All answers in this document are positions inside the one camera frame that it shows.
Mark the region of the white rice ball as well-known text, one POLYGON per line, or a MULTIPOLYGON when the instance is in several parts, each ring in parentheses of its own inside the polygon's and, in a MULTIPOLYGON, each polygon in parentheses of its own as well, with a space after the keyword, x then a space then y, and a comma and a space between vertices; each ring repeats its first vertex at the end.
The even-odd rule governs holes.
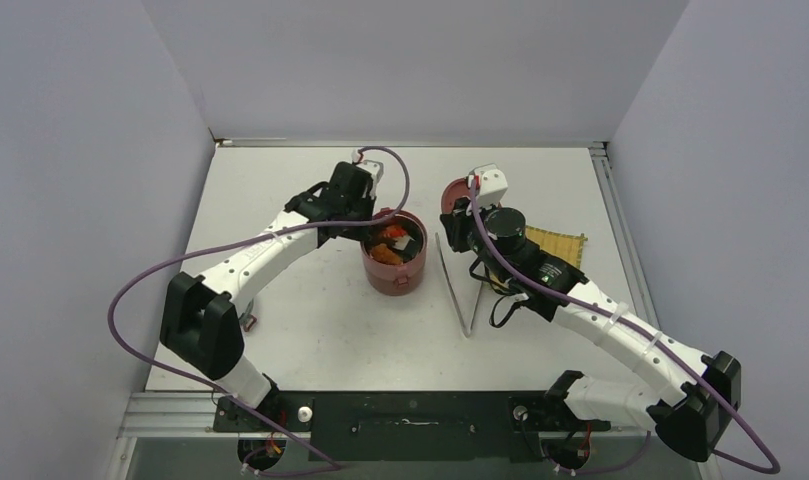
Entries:
POLYGON ((398 252, 407 252, 409 255, 419 246, 419 243, 410 235, 404 235, 394 240, 392 248, 398 252))

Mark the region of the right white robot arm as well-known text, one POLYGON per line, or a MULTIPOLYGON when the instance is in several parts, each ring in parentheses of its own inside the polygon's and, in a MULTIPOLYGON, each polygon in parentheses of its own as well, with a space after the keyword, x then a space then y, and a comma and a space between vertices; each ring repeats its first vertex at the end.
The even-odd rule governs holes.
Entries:
POLYGON ((585 338, 640 378, 630 385, 565 371, 546 392, 545 414, 553 425, 595 420, 635 426, 654 431, 689 460, 715 455, 741 404, 742 367, 735 357, 680 343, 631 313, 579 268, 530 240, 516 209, 493 204, 474 213, 460 197, 440 222, 452 251, 472 252, 471 267, 484 267, 484 274, 472 277, 512 301, 492 327, 527 309, 585 338))

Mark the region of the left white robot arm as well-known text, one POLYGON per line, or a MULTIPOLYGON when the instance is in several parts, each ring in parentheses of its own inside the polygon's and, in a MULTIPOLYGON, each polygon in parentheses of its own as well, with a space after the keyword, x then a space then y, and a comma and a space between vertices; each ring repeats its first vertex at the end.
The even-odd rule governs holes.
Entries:
POLYGON ((201 273, 180 272, 167 287, 159 339, 226 393, 254 430, 276 421, 276 384, 245 356, 239 316, 272 280, 327 240, 359 240, 374 213, 379 162, 340 162, 329 180, 292 197, 264 230, 265 240, 201 273))

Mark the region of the red round lid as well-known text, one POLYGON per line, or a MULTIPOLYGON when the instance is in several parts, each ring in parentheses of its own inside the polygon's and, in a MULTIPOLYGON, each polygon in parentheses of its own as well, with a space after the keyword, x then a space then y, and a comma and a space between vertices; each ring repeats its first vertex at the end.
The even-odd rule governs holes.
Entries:
POLYGON ((455 202, 461 198, 469 198, 469 187, 465 177, 450 182, 444 189, 440 199, 442 214, 450 214, 455 208, 455 202))

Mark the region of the steel tongs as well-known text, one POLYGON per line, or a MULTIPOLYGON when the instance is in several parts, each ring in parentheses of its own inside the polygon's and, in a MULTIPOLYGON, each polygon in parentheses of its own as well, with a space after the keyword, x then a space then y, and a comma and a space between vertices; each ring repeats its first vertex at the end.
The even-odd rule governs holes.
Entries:
POLYGON ((469 267, 477 257, 471 252, 453 252, 447 245, 445 237, 439 232, 434 233, 434 242, 453 313, 463 337, 470 339, 474 335, 483 293, 482 282, 473 279, 469 274, 469 267))

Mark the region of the glass lid with red clip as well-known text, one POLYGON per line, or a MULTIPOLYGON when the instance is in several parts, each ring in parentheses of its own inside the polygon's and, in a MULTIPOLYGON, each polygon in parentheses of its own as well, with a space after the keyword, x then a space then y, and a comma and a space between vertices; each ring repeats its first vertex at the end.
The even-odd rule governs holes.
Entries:
POLYGON ((258 319, 254 314, 255 301, 251 300, 242 314, 238 317, 239 325, 244 333, 249 333, 257 324, 258 319))

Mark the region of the orange food pieces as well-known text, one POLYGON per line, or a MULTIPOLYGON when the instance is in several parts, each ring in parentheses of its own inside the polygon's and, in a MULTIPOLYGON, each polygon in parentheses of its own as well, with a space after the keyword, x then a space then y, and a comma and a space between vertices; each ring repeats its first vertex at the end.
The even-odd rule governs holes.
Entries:
POLYGON ((381 228, 369 241, 367 252, 369 256, 384 265, 398 266, 405 263, 400 252, 392 248, 394 240, 409 235, 400 225, 388 225, 381 228))

